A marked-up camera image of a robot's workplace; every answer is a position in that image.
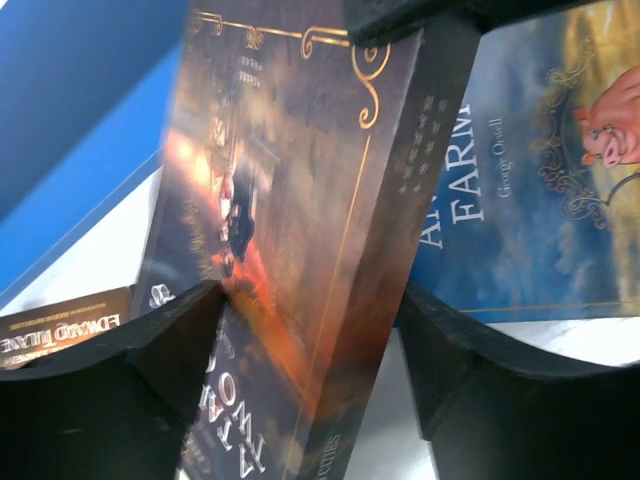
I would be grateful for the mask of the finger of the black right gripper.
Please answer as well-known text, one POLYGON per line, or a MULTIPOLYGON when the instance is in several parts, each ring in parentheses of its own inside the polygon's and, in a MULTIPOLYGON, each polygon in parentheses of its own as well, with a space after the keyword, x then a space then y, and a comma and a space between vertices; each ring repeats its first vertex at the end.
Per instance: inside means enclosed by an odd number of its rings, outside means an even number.
POLYGON ((587 0, 383 0, 349 1, 347 32, 358 47, 398 41, 444 14, 459 16, 486 33, 501 26, 558 13, 587 0))

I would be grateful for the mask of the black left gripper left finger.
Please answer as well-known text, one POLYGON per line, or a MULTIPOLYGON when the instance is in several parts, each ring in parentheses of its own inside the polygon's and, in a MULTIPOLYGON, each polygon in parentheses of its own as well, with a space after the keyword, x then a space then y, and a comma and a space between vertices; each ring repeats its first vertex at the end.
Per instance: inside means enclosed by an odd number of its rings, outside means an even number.
POLYGON ((224 306, 206 280, 114 330, 1 374, 4 479, 171 479, 224 306))

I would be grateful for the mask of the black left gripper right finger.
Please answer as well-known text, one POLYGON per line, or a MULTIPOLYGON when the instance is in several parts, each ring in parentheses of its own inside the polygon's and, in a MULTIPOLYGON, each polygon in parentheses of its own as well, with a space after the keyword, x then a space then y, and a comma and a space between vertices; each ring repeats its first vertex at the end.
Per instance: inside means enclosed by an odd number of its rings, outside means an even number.
POLYGON ((531 346, 408 285, 400 337, 442 479, 635 479, 639 367, 531 346))

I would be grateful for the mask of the Tale of Two Cities book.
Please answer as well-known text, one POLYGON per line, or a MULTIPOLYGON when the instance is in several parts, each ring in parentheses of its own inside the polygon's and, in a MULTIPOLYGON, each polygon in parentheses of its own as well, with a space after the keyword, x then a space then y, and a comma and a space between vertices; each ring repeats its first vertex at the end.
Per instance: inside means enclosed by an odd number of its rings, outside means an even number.
POLYGON ((413 1, 195 1, 135 315, 228 304, 182 479, 341 479, 481 32, 413 1))

